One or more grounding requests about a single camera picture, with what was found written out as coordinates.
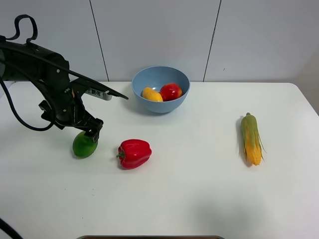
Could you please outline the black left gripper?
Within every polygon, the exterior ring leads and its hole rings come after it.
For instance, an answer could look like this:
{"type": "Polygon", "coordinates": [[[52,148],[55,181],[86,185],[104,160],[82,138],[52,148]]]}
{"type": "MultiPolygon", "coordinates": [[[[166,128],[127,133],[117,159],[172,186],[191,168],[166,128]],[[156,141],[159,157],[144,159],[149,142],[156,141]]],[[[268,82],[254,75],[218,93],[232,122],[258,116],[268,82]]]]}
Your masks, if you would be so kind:
{"type": "Polygon", "coordinates": [[[99,139],[103,121],[93,117],[84,107],[82,96],[74,93],[68,74],[52,74],[36,80],[35,85],[43,93],[46,102],[39,104],[44,111],[42,118],[54,120],[54,124],[63,129],[74,127],[89,134],[93,143],[99,139]]]}

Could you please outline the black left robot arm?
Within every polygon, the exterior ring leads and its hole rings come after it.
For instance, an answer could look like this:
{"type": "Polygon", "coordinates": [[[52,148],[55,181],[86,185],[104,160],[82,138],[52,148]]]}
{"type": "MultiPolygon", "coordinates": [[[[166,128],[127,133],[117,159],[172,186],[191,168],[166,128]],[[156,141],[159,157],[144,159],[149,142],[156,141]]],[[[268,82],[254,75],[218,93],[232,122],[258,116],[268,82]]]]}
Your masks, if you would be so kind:
{"type": "Polygon", "coordinates": [[[112,90],[71,71],[68,61],[60,54],[31,43],[3,41],[0,44],[0,84],[11,111],[25,127],[34,131],[46,131],[53,125],[60,129],[74,127],[84,131],[92,142],[98,141],[103,121],[86,111],[82,95],[89,89],[101,93],[112,90]],[[18,115],[5,81],[29,81],[42,93],[44,100],[39,107],[43,110],[41,117],[49,122],[48,126],[30,126],[18,115]]]}

